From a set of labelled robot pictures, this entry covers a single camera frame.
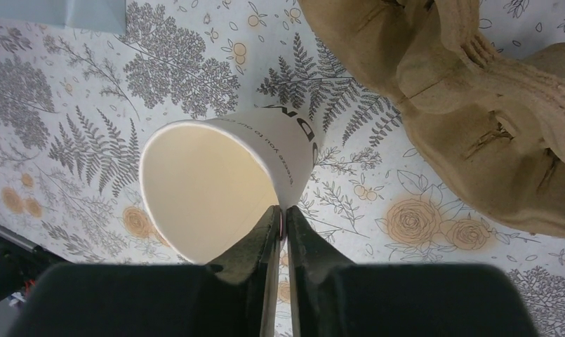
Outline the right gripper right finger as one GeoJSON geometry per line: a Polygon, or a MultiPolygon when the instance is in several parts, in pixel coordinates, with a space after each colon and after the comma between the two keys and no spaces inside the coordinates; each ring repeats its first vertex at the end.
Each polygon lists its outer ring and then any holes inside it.
{"type": "Polygon", "coordinates": [[[286,212],[295,336],[537,336],[503,271],[486,264],[358,264],[286,212]]]}

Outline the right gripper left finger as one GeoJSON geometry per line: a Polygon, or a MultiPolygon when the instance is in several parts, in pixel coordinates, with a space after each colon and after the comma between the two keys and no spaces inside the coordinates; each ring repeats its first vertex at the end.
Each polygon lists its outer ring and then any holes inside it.
{"type": "Polygon", "coordinates": [[[273,336],[282,212],[203,264],[59,264],[10,336],[273,336]]]}

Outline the white paper coffee cup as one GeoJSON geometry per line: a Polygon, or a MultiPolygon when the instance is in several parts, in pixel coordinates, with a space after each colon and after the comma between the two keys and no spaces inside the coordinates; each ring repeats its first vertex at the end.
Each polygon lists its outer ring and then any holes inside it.
{"type": "Polygon", "coordinates": [[[147,214],[183,258],[208,263],[269,207],[298,203],[324,137],[319,122],[285,105],[162,126],[140,155],[147,214]]]}

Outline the light blue paper bag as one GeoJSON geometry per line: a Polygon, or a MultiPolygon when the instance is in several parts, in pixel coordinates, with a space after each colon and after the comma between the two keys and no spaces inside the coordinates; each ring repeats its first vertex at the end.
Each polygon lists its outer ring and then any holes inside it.
{"type": "Polygon", "coordinates": [[[0,18],[96,32],[126,32],[126,2],[113,0],[0,0],[0,18]]]}

